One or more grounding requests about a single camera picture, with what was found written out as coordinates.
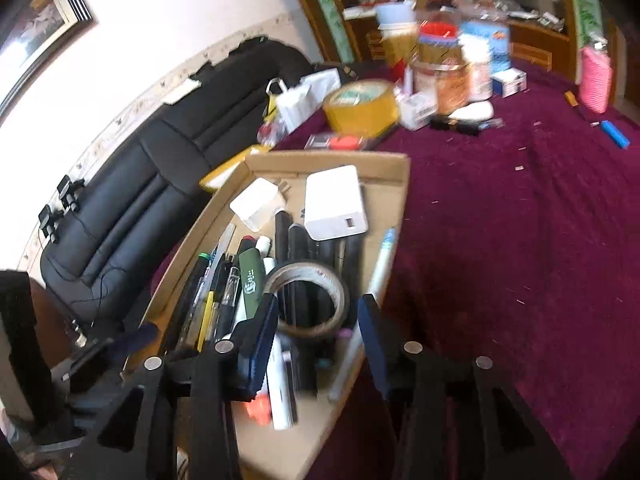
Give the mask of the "white glue bottle orange cap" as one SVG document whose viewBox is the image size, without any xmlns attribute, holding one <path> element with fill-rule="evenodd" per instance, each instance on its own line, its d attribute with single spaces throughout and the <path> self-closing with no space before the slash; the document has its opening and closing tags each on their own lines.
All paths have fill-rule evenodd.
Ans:
<svg viewBox="0 0 640 480">
<path fill-rule="evenodd" d="M 253 400 L 244 403 L 244 408 L 247 416 L 259 426 L 268 426 L 270 424 L 271 404 L 267 384 L 262 385 Z"/>
</svg>

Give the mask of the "cardboard tray box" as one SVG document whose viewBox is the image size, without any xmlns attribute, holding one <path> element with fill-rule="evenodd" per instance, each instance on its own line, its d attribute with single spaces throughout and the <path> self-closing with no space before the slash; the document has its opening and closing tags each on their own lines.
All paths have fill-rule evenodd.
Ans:
<svg viewBox="0 0 640 480">
<path fill-rule="evenodd" d="M 166 330 L 194 260 L 201 252 L 216 246 L 229 224 L 235 231 L 229 247 L 238 247 L 250 229 L 235 217 L 232 200 L 256 179 L 282 185 L 285 208 L 295 221 L 302 221 L 306 180 L 310 174 L 346 165 L 355 166 L 363 188 L 364 210 L 369 229 L 363 240 L 360 284 L 368 286 L 375 274 L 376 260 L 388 229 L 401 227 L 410 176 L 410 159 L 403 154 L 375 152 L 285 151 L 250 155 L 233 171 L 215 193 L 183 239 L 160 280 L 143 318 Z M 303 479 L 328 440 L 364 361 L 358 350 L 345 376 L 340 393 L 334 396 L 332 384 L 338 373 L 331 367 L 319 379 L 316 396 L 296 398 L 298 422 L 287 430 L 259 426 L 241 404 L 234 404 L 233 416 L 238 440 L 241 470 L 247 479 Z"/>
</svg>

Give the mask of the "green army marker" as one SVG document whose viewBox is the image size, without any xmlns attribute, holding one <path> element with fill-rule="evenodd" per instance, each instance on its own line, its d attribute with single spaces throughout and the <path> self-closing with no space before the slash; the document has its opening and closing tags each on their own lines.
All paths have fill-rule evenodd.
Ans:
<svg viewBox="0 0 640 480">
<path fill-rule="evenodd" d="M 256 247 L 248 248 L 239 255 L 242 295 L 247 318 L 254 318 L 266 279 L 262 255 Z"/>
</svg>

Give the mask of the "black marker with red cap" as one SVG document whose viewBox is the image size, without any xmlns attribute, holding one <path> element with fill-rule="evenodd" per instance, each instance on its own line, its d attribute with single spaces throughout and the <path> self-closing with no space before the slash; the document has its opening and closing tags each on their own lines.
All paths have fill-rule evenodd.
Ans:
<svg viewBox="0 0 640 480">
<path fill-rule="evenodd" d="M 257 240 L 254 236 L 245 235 L 242 237 L 240 241 L 238 250 L 236 251 L 236 256 L 239 257 L 243 252 L 246 252 L 250 248 L 254 248 L 256 246 Z"/>
</svg>

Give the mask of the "light blue capped pen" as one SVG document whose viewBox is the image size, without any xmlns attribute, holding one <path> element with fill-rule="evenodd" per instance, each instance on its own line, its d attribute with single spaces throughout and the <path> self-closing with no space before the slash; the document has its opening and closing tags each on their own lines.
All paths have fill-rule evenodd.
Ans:
<svg viewBox="0 0 640 480">
<path fill-rule="evenodd" d="M 381 302 L 388 274 L 393 266 L 396 238 L 395 228 L 389 228 L 385 232 L 369 281 L 367 293 L 371 294 L 377 302 Z"/>
</svg>

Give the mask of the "small white charger cube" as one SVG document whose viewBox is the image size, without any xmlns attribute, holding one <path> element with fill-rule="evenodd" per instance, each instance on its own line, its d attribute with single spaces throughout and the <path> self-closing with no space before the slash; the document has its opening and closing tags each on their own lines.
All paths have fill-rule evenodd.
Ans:
<svg viewBox="0 0 640 480">
<path fill-rule="evenodd" d="M 280 210 L 286 200 L 278 186 L 257 178 L 230 203 L 230 209 L 244 226 L 259 232 Z"/>
</svg>

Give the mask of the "large white power adapter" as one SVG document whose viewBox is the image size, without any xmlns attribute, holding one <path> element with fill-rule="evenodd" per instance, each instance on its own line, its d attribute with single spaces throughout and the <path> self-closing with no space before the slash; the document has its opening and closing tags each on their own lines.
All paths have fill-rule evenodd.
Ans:
<svg viewBox="0 0 640 480">
<path fill-rule="evenodd" d="M 367 232 L 369 223 L 354 165 L 314 172 L 307 177 L 304 227 L 316 242 Z"/>
</svg>

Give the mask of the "black leather sofa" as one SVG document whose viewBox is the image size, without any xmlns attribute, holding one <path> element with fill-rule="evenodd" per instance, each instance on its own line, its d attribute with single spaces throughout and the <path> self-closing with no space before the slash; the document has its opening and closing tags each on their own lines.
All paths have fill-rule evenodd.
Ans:
<svg viewBox="0 0 640 480">
<path fill-rule="evenodd" d="M 200 181 L 256 141 L 268 82 L 294 86 L 313 70 L 283 42 L 245 40 L 201 66 L 192 77 L 198 88 L 131 133 L 43 249 L 41 275 L 63 315 L 82 326 L 122 322 L 208 203 Z"/>
</svg>

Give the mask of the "yellow packing tape roll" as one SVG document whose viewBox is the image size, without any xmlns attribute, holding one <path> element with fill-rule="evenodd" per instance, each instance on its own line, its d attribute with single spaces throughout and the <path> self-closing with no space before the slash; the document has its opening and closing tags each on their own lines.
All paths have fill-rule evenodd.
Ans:
<svg viewBox="0 0 640 480">
<path fill-rule="evenodd" d="M 377 138 L 399 120 L 394 86 L 382 79 L 343 84 L 326 96 L 322 110 L 340 136 Z"/>
</svg>

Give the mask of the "white paper bag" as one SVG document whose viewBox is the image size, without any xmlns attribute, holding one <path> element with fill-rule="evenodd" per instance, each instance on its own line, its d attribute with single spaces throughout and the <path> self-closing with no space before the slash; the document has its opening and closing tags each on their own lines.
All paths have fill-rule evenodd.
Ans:
<svg viewBox="0 0 640 480">
<path fill-rule="evenodd" d="M 311 117 L 320 106 L 309 84 L 288 88 L 281 78 L 273 78 L 266 85 L 268 103 L 264 122 L 278 120 L 287 133 L 292 133 Z"/>
</svg>

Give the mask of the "clear jar with label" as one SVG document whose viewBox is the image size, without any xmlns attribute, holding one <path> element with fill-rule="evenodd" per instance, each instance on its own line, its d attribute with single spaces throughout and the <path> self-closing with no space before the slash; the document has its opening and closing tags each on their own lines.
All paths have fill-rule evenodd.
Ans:
<svg viewBox="0 0 640 480">
<path fill-rule="evenodd" d="M 428 64 L 413 61 L 413 87 L 417 92 L 434 93 L 439 115 L 450 115 L 469 102 L 466 64 Z"/>
</svg>

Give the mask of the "white medicine bottle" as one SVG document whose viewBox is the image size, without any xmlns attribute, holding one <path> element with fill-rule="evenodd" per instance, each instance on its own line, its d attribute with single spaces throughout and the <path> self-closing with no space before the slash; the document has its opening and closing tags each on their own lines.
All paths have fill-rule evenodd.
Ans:
<svg viewBox="0 0 640 480">
<path fill-rule="evenodd" d="M 469 34 L 459 36 L 462 54 L 468 64 L 469 100 L 486 101 L 492 96 L 491 53 L 488 40 Z"/>
</svg>

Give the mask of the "small black yellow lighter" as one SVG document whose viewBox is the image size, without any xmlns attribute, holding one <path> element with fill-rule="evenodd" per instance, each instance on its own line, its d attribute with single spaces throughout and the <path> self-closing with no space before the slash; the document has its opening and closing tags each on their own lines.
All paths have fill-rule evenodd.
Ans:
<svg viewBox="0 0 640 480">
<path fill-rule="evenodd" d="M 570 104 L 571 107 L 573 107 L 573 108 L 577 108 L 578 107 L 578 102 L 577 102 L 576 96 L 574 95 L 573 92 L 571 92 L 571 91 L 565 92 L 564 93 L 564 98 L 565 98 L 565 101 L 568 104 Z"/>
</svg>

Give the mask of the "blue white tissue pack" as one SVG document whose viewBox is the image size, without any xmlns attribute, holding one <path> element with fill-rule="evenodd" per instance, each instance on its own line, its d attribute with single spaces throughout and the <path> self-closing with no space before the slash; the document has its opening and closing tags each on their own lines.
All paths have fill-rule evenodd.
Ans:
<svg viewBox="0 0 640 480">
<path fill-rule="evenodd" d="M 463 22 L 459 42 L 472 62 L 488 61 L 492 74 L 511 67 L 510 30 L 505 22 Z"/>
</svg>

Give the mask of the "framed wall painting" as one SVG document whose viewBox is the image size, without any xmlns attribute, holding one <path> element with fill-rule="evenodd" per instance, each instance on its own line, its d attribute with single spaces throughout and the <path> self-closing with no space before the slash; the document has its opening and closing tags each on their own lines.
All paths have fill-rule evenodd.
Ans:
<svg viewBox="0 0 640 480">
<path fill-rule="evenodd" d="M 39 73 L 94 23 L 85 0 L 32 0 L 17 13 L 1 45 L 1 114 Z"/>
</svg>

